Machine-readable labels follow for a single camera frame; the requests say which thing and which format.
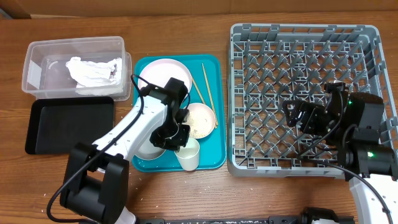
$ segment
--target white cup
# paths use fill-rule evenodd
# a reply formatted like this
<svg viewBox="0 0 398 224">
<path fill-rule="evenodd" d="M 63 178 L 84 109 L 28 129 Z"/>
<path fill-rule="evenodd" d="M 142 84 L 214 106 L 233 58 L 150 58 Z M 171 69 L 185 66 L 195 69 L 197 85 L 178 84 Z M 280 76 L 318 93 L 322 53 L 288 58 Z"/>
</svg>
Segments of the white cup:
<svg viewBox="0 0 398 224">
<path fill-rule="evenodd" d="M 174 152 L 181 167 L 186 171 L 193 171 L 199 166 L 200 145 L 194 138 L 189 138 L 187 145 Z"/>
</svg>

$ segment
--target wood grain surface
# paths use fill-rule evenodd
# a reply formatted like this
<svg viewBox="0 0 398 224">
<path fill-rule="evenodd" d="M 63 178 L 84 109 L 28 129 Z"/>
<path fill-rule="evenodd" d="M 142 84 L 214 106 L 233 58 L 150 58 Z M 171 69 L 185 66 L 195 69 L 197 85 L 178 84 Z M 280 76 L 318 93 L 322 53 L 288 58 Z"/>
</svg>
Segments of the wood grain surface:
<svg viewBox="0 0 398 224">
<path fill-rule="evenodd" d="M 151 55 L 213 54 L 221 64 L 227 112 L 226 62 L 230 27 L 238 22 L 372 24 L 381 35 L 389 78 L 398 99 L 396 12 L 322 12 L 223 16 L 109 17 L 0 21 L 0 223 L 51 223 L 50 196 L 63 180 L 67 155 L 24 151 L 34 97 L 21 90 L 28 45 L 36 40 L 120 35 L 133 61 Z M 132 98 L 117 103 L 116 122 Z M 354 215 L 348 183 L 328 178 L 237 178 L 217 170 L 145 174 L 130 168 L 127 208 L 141 218 L 259 218 L 297 215 L 306 206 Z M 53 207 L 56 217 L 76 215 Z"/>
</svg>

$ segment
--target dish rack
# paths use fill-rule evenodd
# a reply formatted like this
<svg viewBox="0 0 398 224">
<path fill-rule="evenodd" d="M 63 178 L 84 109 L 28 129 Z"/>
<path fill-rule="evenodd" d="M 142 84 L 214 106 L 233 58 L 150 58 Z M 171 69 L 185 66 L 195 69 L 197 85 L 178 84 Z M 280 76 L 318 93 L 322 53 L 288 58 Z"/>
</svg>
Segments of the dish rack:
<svg viewBox="0 0 398 224">
<path fill-rule="evenodd" d="M 228 170 L 235 176 L 327 176 L 342 171 L 302 162 L 311 135 L 288 127 L 284 100 L 326 105 L 323 84 L 381 96 L 381 144 L 398 148 L 398 119 L 379 31 L 365 25 L 235 24 L 228 78 Z M 312 159 L 336 163 L 335 151 L 312 149 Z"/>
</svg>

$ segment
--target blue tray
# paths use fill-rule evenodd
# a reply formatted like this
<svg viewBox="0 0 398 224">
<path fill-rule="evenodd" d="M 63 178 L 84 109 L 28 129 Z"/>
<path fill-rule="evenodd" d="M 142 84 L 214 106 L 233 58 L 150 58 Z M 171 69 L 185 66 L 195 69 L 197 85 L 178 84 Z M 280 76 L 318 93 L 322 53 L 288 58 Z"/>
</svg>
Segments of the blue tray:
<svg viewBox="0 0 398 224">
<path fill-rule="evenodd" d="M 191 72 L 193 79 L 195 79 L 200 93 L 206 104 L 211 108 L 209 95 L 207 92 L 205 77 L 203 76 L 203 63 L 206 69 L 207 79 L 209 82 L 211 96 L 218 119 L 218 127 L 213 132 L 203 138 L 198 139 L 200 144 L 200 161 L 198 170 L 217 169 L 221 167 L 226 160 L 226 134 L 225 134 L 225 120 L 224 120 L 224 99 L 223 99 L 223 84 L 221 82 L 221 69 L 218 59 L 212 55 L 178 55 L 178 56 L 160 56 L 160 57 L 145 57 L 137 62 L 134 69 L 135 74 L 140 74 L 141 71 L 149 63 L 154 60 L 162 58 L 171 58 L 183 63 Z M 201 103 L 199 94 L 195 87 L 191 88 L 191 103 Z M 137 101 L 138 93 L 134 89 L 133 102 Z M 183 170 L 178 163 L 173 151 L 166 150 L 162 156 L 153 161 L 145 161 L 136 156 L 132 159 L 134 167 L 142 172 L 167 172 Z"/>
</svg>

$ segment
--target transparent container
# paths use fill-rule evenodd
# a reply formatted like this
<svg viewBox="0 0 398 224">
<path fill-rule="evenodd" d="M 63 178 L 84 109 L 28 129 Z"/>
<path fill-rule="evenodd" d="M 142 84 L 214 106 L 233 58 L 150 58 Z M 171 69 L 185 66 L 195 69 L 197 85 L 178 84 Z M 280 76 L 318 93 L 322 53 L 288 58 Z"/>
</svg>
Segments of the transparent container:
<svg viewBox="0 0 398 224">
<path fill-rule="evenodd" d="M 66 63 L 72 57 L 81 61 L 109 62 L 122 58 L 122 78 L 117 85 L 77 88 Z M 131 56 L 121 37 L 89 37 L 32 42 L 26 53 L 22 90 L 37 99 L 110 96 L 115 101 L 130 97 Z"/>
</svg>

